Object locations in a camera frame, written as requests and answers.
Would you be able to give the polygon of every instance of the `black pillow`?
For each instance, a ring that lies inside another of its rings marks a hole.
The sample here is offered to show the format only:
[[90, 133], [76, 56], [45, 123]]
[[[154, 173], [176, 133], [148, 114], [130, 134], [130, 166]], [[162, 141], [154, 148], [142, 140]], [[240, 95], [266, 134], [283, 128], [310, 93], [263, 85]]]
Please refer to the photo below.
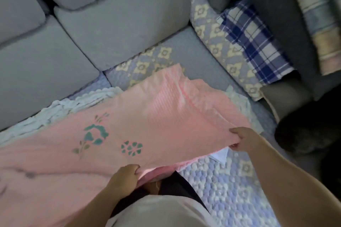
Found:
[[318, 55], [296, 0], [252, 0], [262, 20], [281, 42], [314, 100], [341, 83], [341, 71], [322, 76]]

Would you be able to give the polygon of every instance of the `pink towel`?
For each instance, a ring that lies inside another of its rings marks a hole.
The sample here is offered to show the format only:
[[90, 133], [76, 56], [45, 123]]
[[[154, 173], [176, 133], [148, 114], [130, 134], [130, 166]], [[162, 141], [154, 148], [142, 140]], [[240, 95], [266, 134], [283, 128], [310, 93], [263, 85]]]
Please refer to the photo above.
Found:
[[239, 142], [249, 122], [224, 92], [175, 65], [115, 98], [0, 149], [2, 226], [63, 226], [121, 166], [139, 185]]

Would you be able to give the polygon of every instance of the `white shirt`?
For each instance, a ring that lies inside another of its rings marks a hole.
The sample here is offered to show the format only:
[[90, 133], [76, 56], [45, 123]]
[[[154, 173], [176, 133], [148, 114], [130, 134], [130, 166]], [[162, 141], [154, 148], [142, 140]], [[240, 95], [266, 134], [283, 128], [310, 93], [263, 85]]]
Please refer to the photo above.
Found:
[[179, 196], [148, 195], [109, 219], [105, 227], [217, 227], [197, 201]]

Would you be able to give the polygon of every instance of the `quilted blanket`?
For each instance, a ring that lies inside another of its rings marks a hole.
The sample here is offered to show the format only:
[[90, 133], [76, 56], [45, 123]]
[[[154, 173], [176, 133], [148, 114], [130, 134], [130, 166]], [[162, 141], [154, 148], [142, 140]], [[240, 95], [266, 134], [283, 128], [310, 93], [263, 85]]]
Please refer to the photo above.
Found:
[[0, 222], [62, 226], [119, 167], [141, 165], [141, 185], [237, 143], [228, 131], [235, 126], [250, 125], [224, 92], [190, 81], [179, 65], [160, 70], [113, 99], [2, 147]]

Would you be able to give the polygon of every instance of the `forearm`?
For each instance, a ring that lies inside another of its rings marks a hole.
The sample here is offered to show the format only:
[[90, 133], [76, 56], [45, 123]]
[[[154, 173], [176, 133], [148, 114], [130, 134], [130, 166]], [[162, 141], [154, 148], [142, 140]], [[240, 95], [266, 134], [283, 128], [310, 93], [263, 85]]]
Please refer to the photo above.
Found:
[[119, 201], [104, 189], [65, 227], [105, 227]]
[[340, 202], [315, 178], [263, 143], [249, 153], [277, 219], [287, 226], [339, 226]]

